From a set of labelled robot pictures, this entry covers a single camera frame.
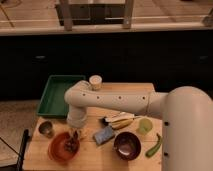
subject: dark cabinet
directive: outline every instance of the dark cabinet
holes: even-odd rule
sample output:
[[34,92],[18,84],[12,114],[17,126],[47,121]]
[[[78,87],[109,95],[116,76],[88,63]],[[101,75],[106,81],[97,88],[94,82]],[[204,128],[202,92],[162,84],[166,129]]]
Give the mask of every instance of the dark cabinet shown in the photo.
[[0,99],[40,98],[52,74],[212,89],[212,31],[0,37]]

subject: orange bowl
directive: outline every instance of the orange bowl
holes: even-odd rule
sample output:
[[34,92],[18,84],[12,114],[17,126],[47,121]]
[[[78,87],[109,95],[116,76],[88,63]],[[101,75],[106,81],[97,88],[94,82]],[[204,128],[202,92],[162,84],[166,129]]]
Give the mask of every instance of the orange bowl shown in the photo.
[[61,164],[66,164],[75,156],[79,150],[80,143],[77,141],[77,150],[75,152],[71,152],[65,148],[65,145],[69,139],[70,135],[68,132],[63,132],[56,135],[48,148],[48,155],[50,159]]

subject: green tray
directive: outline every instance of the green tray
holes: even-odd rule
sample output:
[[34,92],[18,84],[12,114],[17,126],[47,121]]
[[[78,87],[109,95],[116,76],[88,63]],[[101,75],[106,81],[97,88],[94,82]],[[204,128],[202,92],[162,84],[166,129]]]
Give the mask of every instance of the green tray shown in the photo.
[[51,75],[48,78],[38,106],[37,115],[48,118],[66,118],[68,104],[64,101],[64,93],[84,75]]

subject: green chili pepper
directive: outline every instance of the green chili pepper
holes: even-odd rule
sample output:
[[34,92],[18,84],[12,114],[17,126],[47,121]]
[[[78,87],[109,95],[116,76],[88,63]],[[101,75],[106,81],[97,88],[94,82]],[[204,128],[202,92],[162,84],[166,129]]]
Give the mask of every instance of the green chili pepper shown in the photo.
[[162,137],[157,133],[157,137],[158,137],[158,141],[157,144],[155,146],[153,146],[152,148],[150,148],[147,152],[146,152],[146,157],[150,158],[152,157],[160,148],[161,144],[162,144]]

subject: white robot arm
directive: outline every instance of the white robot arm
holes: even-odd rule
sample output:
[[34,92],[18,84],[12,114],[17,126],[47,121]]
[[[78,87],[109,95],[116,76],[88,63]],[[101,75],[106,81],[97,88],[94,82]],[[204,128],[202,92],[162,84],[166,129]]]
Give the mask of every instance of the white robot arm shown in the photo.
[[65,93],[67,122],[82,128],[86,107],[162,118],[162,171],[213,171],[213,103],[203,91],[180,87],[170,93],[97,92],[80,81]]

